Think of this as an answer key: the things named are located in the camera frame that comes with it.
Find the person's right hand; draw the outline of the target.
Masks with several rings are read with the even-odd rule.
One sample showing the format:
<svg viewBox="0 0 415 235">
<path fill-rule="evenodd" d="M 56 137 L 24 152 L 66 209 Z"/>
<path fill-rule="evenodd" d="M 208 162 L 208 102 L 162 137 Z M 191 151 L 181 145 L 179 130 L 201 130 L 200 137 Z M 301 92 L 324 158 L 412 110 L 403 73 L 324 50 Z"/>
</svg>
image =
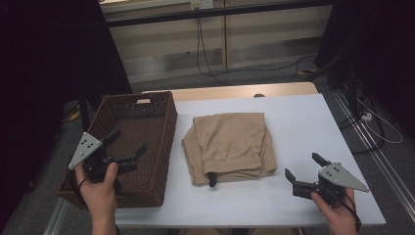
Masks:
<svg viewBox="0 0 415 235">
<path fill-rule="evenodd" d="M 342 204 L 329 206 L 317 193 L 312 193 L 311 199 L 324 214 L 329 229 L 344 227 L 356 230 L 354 216 Z"/>
</svg>

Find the brown woven basket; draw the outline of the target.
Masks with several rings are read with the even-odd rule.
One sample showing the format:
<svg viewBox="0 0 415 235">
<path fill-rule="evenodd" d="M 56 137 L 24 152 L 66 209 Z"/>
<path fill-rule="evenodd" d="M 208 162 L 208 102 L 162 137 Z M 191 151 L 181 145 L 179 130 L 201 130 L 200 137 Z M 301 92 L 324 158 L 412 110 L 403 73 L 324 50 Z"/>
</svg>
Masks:
<svg viewBox="0 0 415 235">
<path fill-rule="evenodd" d="M 85 132 L 103 139 L 118 129 L 121 136 L 107 148 L 114 159 L 134 153 L 142 143 L 147 152 L 137 159 L 137 169 L 117 175 L 115 193 L 121 209 L 154 208 L 163 204 L 169 155 L 177 112 L 169 91 L 114 95 L 101 103 Z M 69 170 L 57 195 L 83 208 L 74 170 Z"/>
</svg>

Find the light wooden cabinet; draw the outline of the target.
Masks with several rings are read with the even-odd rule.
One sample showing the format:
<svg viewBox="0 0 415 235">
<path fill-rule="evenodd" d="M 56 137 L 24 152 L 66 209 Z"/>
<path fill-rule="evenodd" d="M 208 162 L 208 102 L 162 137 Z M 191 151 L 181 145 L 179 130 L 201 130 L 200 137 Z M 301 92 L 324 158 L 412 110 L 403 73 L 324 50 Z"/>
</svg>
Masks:
<svg viewBox="0 0 415 235">
<path fill-rule="evenodd" d="M 107 20 L 192 11 L 191 0 L 105 0 Z M 213 0 L 213 8 L 286 0 Z M 110 27 L 130 83 L 287 61 L 318 51 L 333 5 Z"/>
</svg>

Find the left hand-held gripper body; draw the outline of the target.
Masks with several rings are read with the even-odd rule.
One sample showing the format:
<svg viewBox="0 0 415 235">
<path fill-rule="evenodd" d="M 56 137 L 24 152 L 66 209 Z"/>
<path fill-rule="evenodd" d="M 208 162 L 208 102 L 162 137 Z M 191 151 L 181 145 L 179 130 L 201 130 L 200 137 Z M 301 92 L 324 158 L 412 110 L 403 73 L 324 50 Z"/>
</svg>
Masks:
<svg viewBox="0 0 415 235">
<path fill-rule="evenodd" d="M 137 161 L 135 163 L 125 162 L 123 157 L 116 160 L 107 153 L 107 148 L 102 143 L 102 139 L 98 139 L 88 132 L 84 132 L 76 147 L 76 150 L 69 161 L 69 170 L 75 170 L 78 165 L 82 165 L 86 174 L 95 181 L 101 181 L 105 178 L 108 166 L 111 163 L 117 163 L 117 174 L 122 175 L 137 169 Z"/>
</svg>

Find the metal floor rail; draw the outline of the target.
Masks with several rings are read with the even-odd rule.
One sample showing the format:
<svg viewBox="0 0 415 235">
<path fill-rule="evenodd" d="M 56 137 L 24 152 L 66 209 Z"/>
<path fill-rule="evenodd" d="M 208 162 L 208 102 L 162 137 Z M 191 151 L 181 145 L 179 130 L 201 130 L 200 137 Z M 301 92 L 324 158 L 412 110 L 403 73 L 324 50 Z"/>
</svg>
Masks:
<svg viewBox="0 0 415 235">
<path fill-rule="evenodd" d="M 404 178 L 408 173 L 404 171 L 409 163 L 405 162 L 401 155 L 397 159 L 403 164 L 403 168 L 392 164 L 392 156 L 386 152 L 386 147 L 402 147 L 404 144 L 403 135 L 389 121 L 380 116 L 372 103 L 366 104 L 364 101 L 356 99 L 357 105 L 363 107 L 363 113 L 371 113 L 371 121 L 362 121 L 360 117 L 352 114 L 350 102 L 346 95 L 341 91 L 332 94 L 341 110 L 346 116 L 340 124 L 340 130 L 351 130 L 356 135 L 357 140 L 362 145 L 361 149 L 350 149 L 355 157 L 369 157 L 374 162 L 377 169 L 382 173 L 385 180 L 389 183 L 399 203 L 406 210 L 408 216 L 415 222 L 415 181 L 407 184 Z"/>
<path fill-rule="evenodd" d="M 45 227 L 43 235 L 59 235 L 63 226 L 65 217 L 68 213 L 69 202 L 59 199 L 55 205 L 52 214 Z"/>
</svg>

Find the black metal bar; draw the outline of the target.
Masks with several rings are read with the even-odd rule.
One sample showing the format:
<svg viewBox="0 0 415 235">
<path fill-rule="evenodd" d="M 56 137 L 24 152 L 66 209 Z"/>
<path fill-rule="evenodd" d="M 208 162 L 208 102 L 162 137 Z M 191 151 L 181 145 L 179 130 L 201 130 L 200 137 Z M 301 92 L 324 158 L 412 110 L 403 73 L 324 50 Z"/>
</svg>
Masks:
<svg viewBox="0 0 415 235">
<path fill-rule="evenodd" d="M 134 16 L 125 18 L 115 18 L 107 20 L 108 27 L 129 26 L 137 24 L 155 24 L 164 22 L 175 22 L 192 19 L 204 19 L 212 17 L 262 13 L 271 11 L 284 11 L 293 9 L 303 9 L 311 7 L 330 6 L 335 0 L 286 0 L 275 3 L 264 3 L 254 5 L 244 5 L 235 7 L 221 7 L 206 10 L 192 10 L 177 13 L 166 13 L 150 16 Z"/>
</svg>

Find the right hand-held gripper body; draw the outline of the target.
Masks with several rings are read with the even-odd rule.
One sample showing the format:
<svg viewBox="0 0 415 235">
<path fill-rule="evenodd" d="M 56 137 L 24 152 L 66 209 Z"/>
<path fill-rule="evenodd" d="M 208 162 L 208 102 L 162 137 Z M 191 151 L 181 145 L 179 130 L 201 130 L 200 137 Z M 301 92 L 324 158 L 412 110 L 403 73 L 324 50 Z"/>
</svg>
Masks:
<svg viewBox="0 0 415 235">
<path fill-rule="evenodd" d="M 311 199 L 317 193 L 328 205 L 333 205 L 346 195 L 346 188 L 368 193 L 369 187 L 351 174 L 339 163 L 331 163 L 318 172 L 318 180 L 314 183 L 297 181 L 292 176 L 293 195 Z"/>
</svg>

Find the wooden table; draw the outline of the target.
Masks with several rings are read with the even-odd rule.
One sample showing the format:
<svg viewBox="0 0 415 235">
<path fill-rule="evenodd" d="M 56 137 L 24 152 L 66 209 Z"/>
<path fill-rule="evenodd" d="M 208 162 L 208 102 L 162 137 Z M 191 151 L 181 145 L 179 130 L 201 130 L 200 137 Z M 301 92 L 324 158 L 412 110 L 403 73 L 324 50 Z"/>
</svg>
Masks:
<svg viewBox="0 0 415 235">
<path fill-rule="evenodd" d="M 264 94 L 265 97 L 308 95 L 318 93 L 317 88 L 312 82 L 171 89 L 170 92 L 172 93 L 175 101 L 253 98 L 254 94 L 257 93 Z"/>
</svg>

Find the black stand pole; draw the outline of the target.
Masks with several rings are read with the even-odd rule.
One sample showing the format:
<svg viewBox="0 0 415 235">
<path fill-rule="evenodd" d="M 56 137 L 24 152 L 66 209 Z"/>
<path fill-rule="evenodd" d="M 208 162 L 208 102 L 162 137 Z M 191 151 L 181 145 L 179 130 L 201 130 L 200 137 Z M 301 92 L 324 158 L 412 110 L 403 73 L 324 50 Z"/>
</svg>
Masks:
<svg viewBox="0 0 415 235">
<path fill-rule="evenodd" d="M 83 130 L 87 131 L 90 125 L 88 107 L 91 107 L 93 111 L 96 111 L 101 104 L 101 97 L 90 86 L 82 86 L 78 92 L 78 101 Z"/>
</svg>

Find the black curtain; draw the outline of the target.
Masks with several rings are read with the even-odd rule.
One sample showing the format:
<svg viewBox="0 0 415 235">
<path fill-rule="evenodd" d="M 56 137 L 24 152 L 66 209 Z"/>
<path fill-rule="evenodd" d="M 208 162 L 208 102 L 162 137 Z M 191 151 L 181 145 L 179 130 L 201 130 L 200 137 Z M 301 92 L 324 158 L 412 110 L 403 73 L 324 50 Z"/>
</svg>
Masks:
<svg viewBox="0 0 415 235">
<path fill-rule="evenodd" d="M 334 0 L 315 65 L 338 55 L 329 86 L 342 86 L 355 65 L 365 91 L 415 138 L 415 0 Z"/>
<path fill-rule="evenodd" d="M 0 0 L 0 232 L 46 162 L 64 105 L 130 90 L 99 0 Z"/>
</svg>

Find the khaki pants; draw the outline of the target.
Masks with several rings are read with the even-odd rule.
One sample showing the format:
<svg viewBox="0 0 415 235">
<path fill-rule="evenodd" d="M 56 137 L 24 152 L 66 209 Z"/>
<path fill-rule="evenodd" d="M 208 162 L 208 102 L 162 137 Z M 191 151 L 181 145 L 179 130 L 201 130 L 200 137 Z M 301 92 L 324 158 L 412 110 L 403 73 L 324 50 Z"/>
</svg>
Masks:
<svg viewBox="0 0 415 235">
<path fill-rule="evenodd" d="M 263 113 L 195 117 L 182 147 L 197 186 L 269 176 L 277 169 Z"/>
</svg>

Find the person's left hand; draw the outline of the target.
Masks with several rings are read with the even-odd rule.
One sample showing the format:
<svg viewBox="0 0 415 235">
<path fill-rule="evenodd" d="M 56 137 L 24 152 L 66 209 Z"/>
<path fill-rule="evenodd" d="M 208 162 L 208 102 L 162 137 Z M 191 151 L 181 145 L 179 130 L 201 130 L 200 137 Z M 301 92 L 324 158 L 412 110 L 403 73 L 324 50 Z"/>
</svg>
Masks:
<svg viewBox="0 0 415 235">
<path fill-rule="evenodd" d="M 117 164 L 111 163 L 106 171 L 104 181 L 93 183 L 86 176 L 81 164 L 75 168 L 78 189 L 87 208 L 92 214 L 115 214 L 116 199 L 114 183 L 117 176 L 117 169 Z"/>
</svg>

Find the white table board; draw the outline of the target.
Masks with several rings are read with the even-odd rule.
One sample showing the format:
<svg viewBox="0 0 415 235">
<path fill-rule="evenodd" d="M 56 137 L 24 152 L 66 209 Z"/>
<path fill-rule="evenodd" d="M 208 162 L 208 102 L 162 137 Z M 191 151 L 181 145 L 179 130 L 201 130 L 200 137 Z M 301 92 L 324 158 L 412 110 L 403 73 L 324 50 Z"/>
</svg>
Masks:
<svg viewBox="0 0 415 235">
<path fill-rule="evenodd" d="M 313 202 L 298 198 L 284 171 L 314 182 L 317 153 L 362 175 L 344 137 L 320 94 L 266 98 L 182 101 L 170 154 L 164 203 L 159 208 L 117 210 L 121 228 L 315 227 L 325 218 Z M 270 130 L 277 170 L 271 176 L 219 183 L 192 184 L 181 141 L 195 117 L 222 113 L 262 113 Z"/>
</svg>

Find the black slanted stand leg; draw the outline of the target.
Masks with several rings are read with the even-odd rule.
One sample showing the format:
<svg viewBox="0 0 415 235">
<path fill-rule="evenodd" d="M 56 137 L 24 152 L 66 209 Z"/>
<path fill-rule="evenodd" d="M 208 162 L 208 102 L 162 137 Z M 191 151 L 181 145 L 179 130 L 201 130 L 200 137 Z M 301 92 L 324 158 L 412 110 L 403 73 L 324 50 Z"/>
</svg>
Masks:
<svg viewBox="0 0 415 235">
<path fill-rule="evenodd" d="M 316 71 L 315 73 L 311 74 L 306 81 L 308 82 L 312 82 L 315 79 L 317 79 L 318 77 L 320 77 L 321 75 L 323 75 L 325 72 L 329 71 L 330 69 L 332 69 L 342 58 L 342 55 L 338 55 L 336 57 L 334 57 L 330 62 L 328 62 L 326 65 L 324 65 L 323 67 L 321 67 L 318 71 Z"/>
</svg>

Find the white wall socket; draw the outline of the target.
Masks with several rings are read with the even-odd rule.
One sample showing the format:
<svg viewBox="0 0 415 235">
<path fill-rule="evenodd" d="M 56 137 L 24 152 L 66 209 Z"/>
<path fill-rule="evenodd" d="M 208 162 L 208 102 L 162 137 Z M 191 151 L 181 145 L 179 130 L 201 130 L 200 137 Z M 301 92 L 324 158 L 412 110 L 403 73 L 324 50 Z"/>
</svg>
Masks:
<svg viewBox="0 0 415 235">
<path fill-rule="evenodd" d="M 212 9 L 213 0 L 191 0 L 190 6 L 192 10 Z"/>
</svg>

